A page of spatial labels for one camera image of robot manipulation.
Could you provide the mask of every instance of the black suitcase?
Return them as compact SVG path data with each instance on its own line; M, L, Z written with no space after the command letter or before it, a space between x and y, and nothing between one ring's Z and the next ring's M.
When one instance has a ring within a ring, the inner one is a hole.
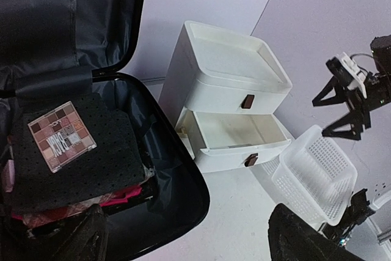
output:
M128 113L156 169L157 195L108 217L106 260L131 260L189 232L210 197L197 166L147 88L119 73L131 59L143 0L0 0L0 155L25 103L96 92ZM13 240L1 234L4 260Z

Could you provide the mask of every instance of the black polka dot fabric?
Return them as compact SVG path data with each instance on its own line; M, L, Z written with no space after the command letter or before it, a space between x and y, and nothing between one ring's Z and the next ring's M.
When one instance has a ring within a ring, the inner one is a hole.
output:
M27 124L60 106L24 109L12 130L15 186L3 193L16 214L43 211L74 204L145 180L134 131L128 115L108 111L98 94L71 99L97 147L52 173Z

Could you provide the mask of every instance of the electrical outlet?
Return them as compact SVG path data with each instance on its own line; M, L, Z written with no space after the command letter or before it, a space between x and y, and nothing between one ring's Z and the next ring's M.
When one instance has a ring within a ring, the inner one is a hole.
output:
M375 198L373 199L374 209L379 209L385 203L391 200L391 185L386 182L375 184Z

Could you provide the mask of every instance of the eyeshadow palette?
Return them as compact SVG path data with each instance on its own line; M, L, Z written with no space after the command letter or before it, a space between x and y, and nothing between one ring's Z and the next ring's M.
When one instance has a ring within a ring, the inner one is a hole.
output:
M70 101L28 126L51 172L97 146Z

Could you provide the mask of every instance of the open drawer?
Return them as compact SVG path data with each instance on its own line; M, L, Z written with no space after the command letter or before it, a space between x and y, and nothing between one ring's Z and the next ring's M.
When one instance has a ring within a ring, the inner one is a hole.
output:
M267 162L289 146L272 114L218 114L187 111L182 132L188 135L201 172L224 171Z

